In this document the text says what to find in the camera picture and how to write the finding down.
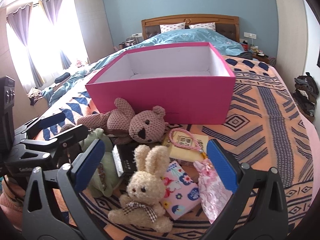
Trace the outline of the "pink sleeved left forearm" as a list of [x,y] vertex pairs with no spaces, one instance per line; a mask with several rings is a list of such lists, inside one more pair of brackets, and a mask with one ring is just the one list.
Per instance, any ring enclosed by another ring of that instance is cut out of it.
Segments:
[[13,226],[21,231],[25,190],[16,180],[5,176],[2,180],[1,208]]

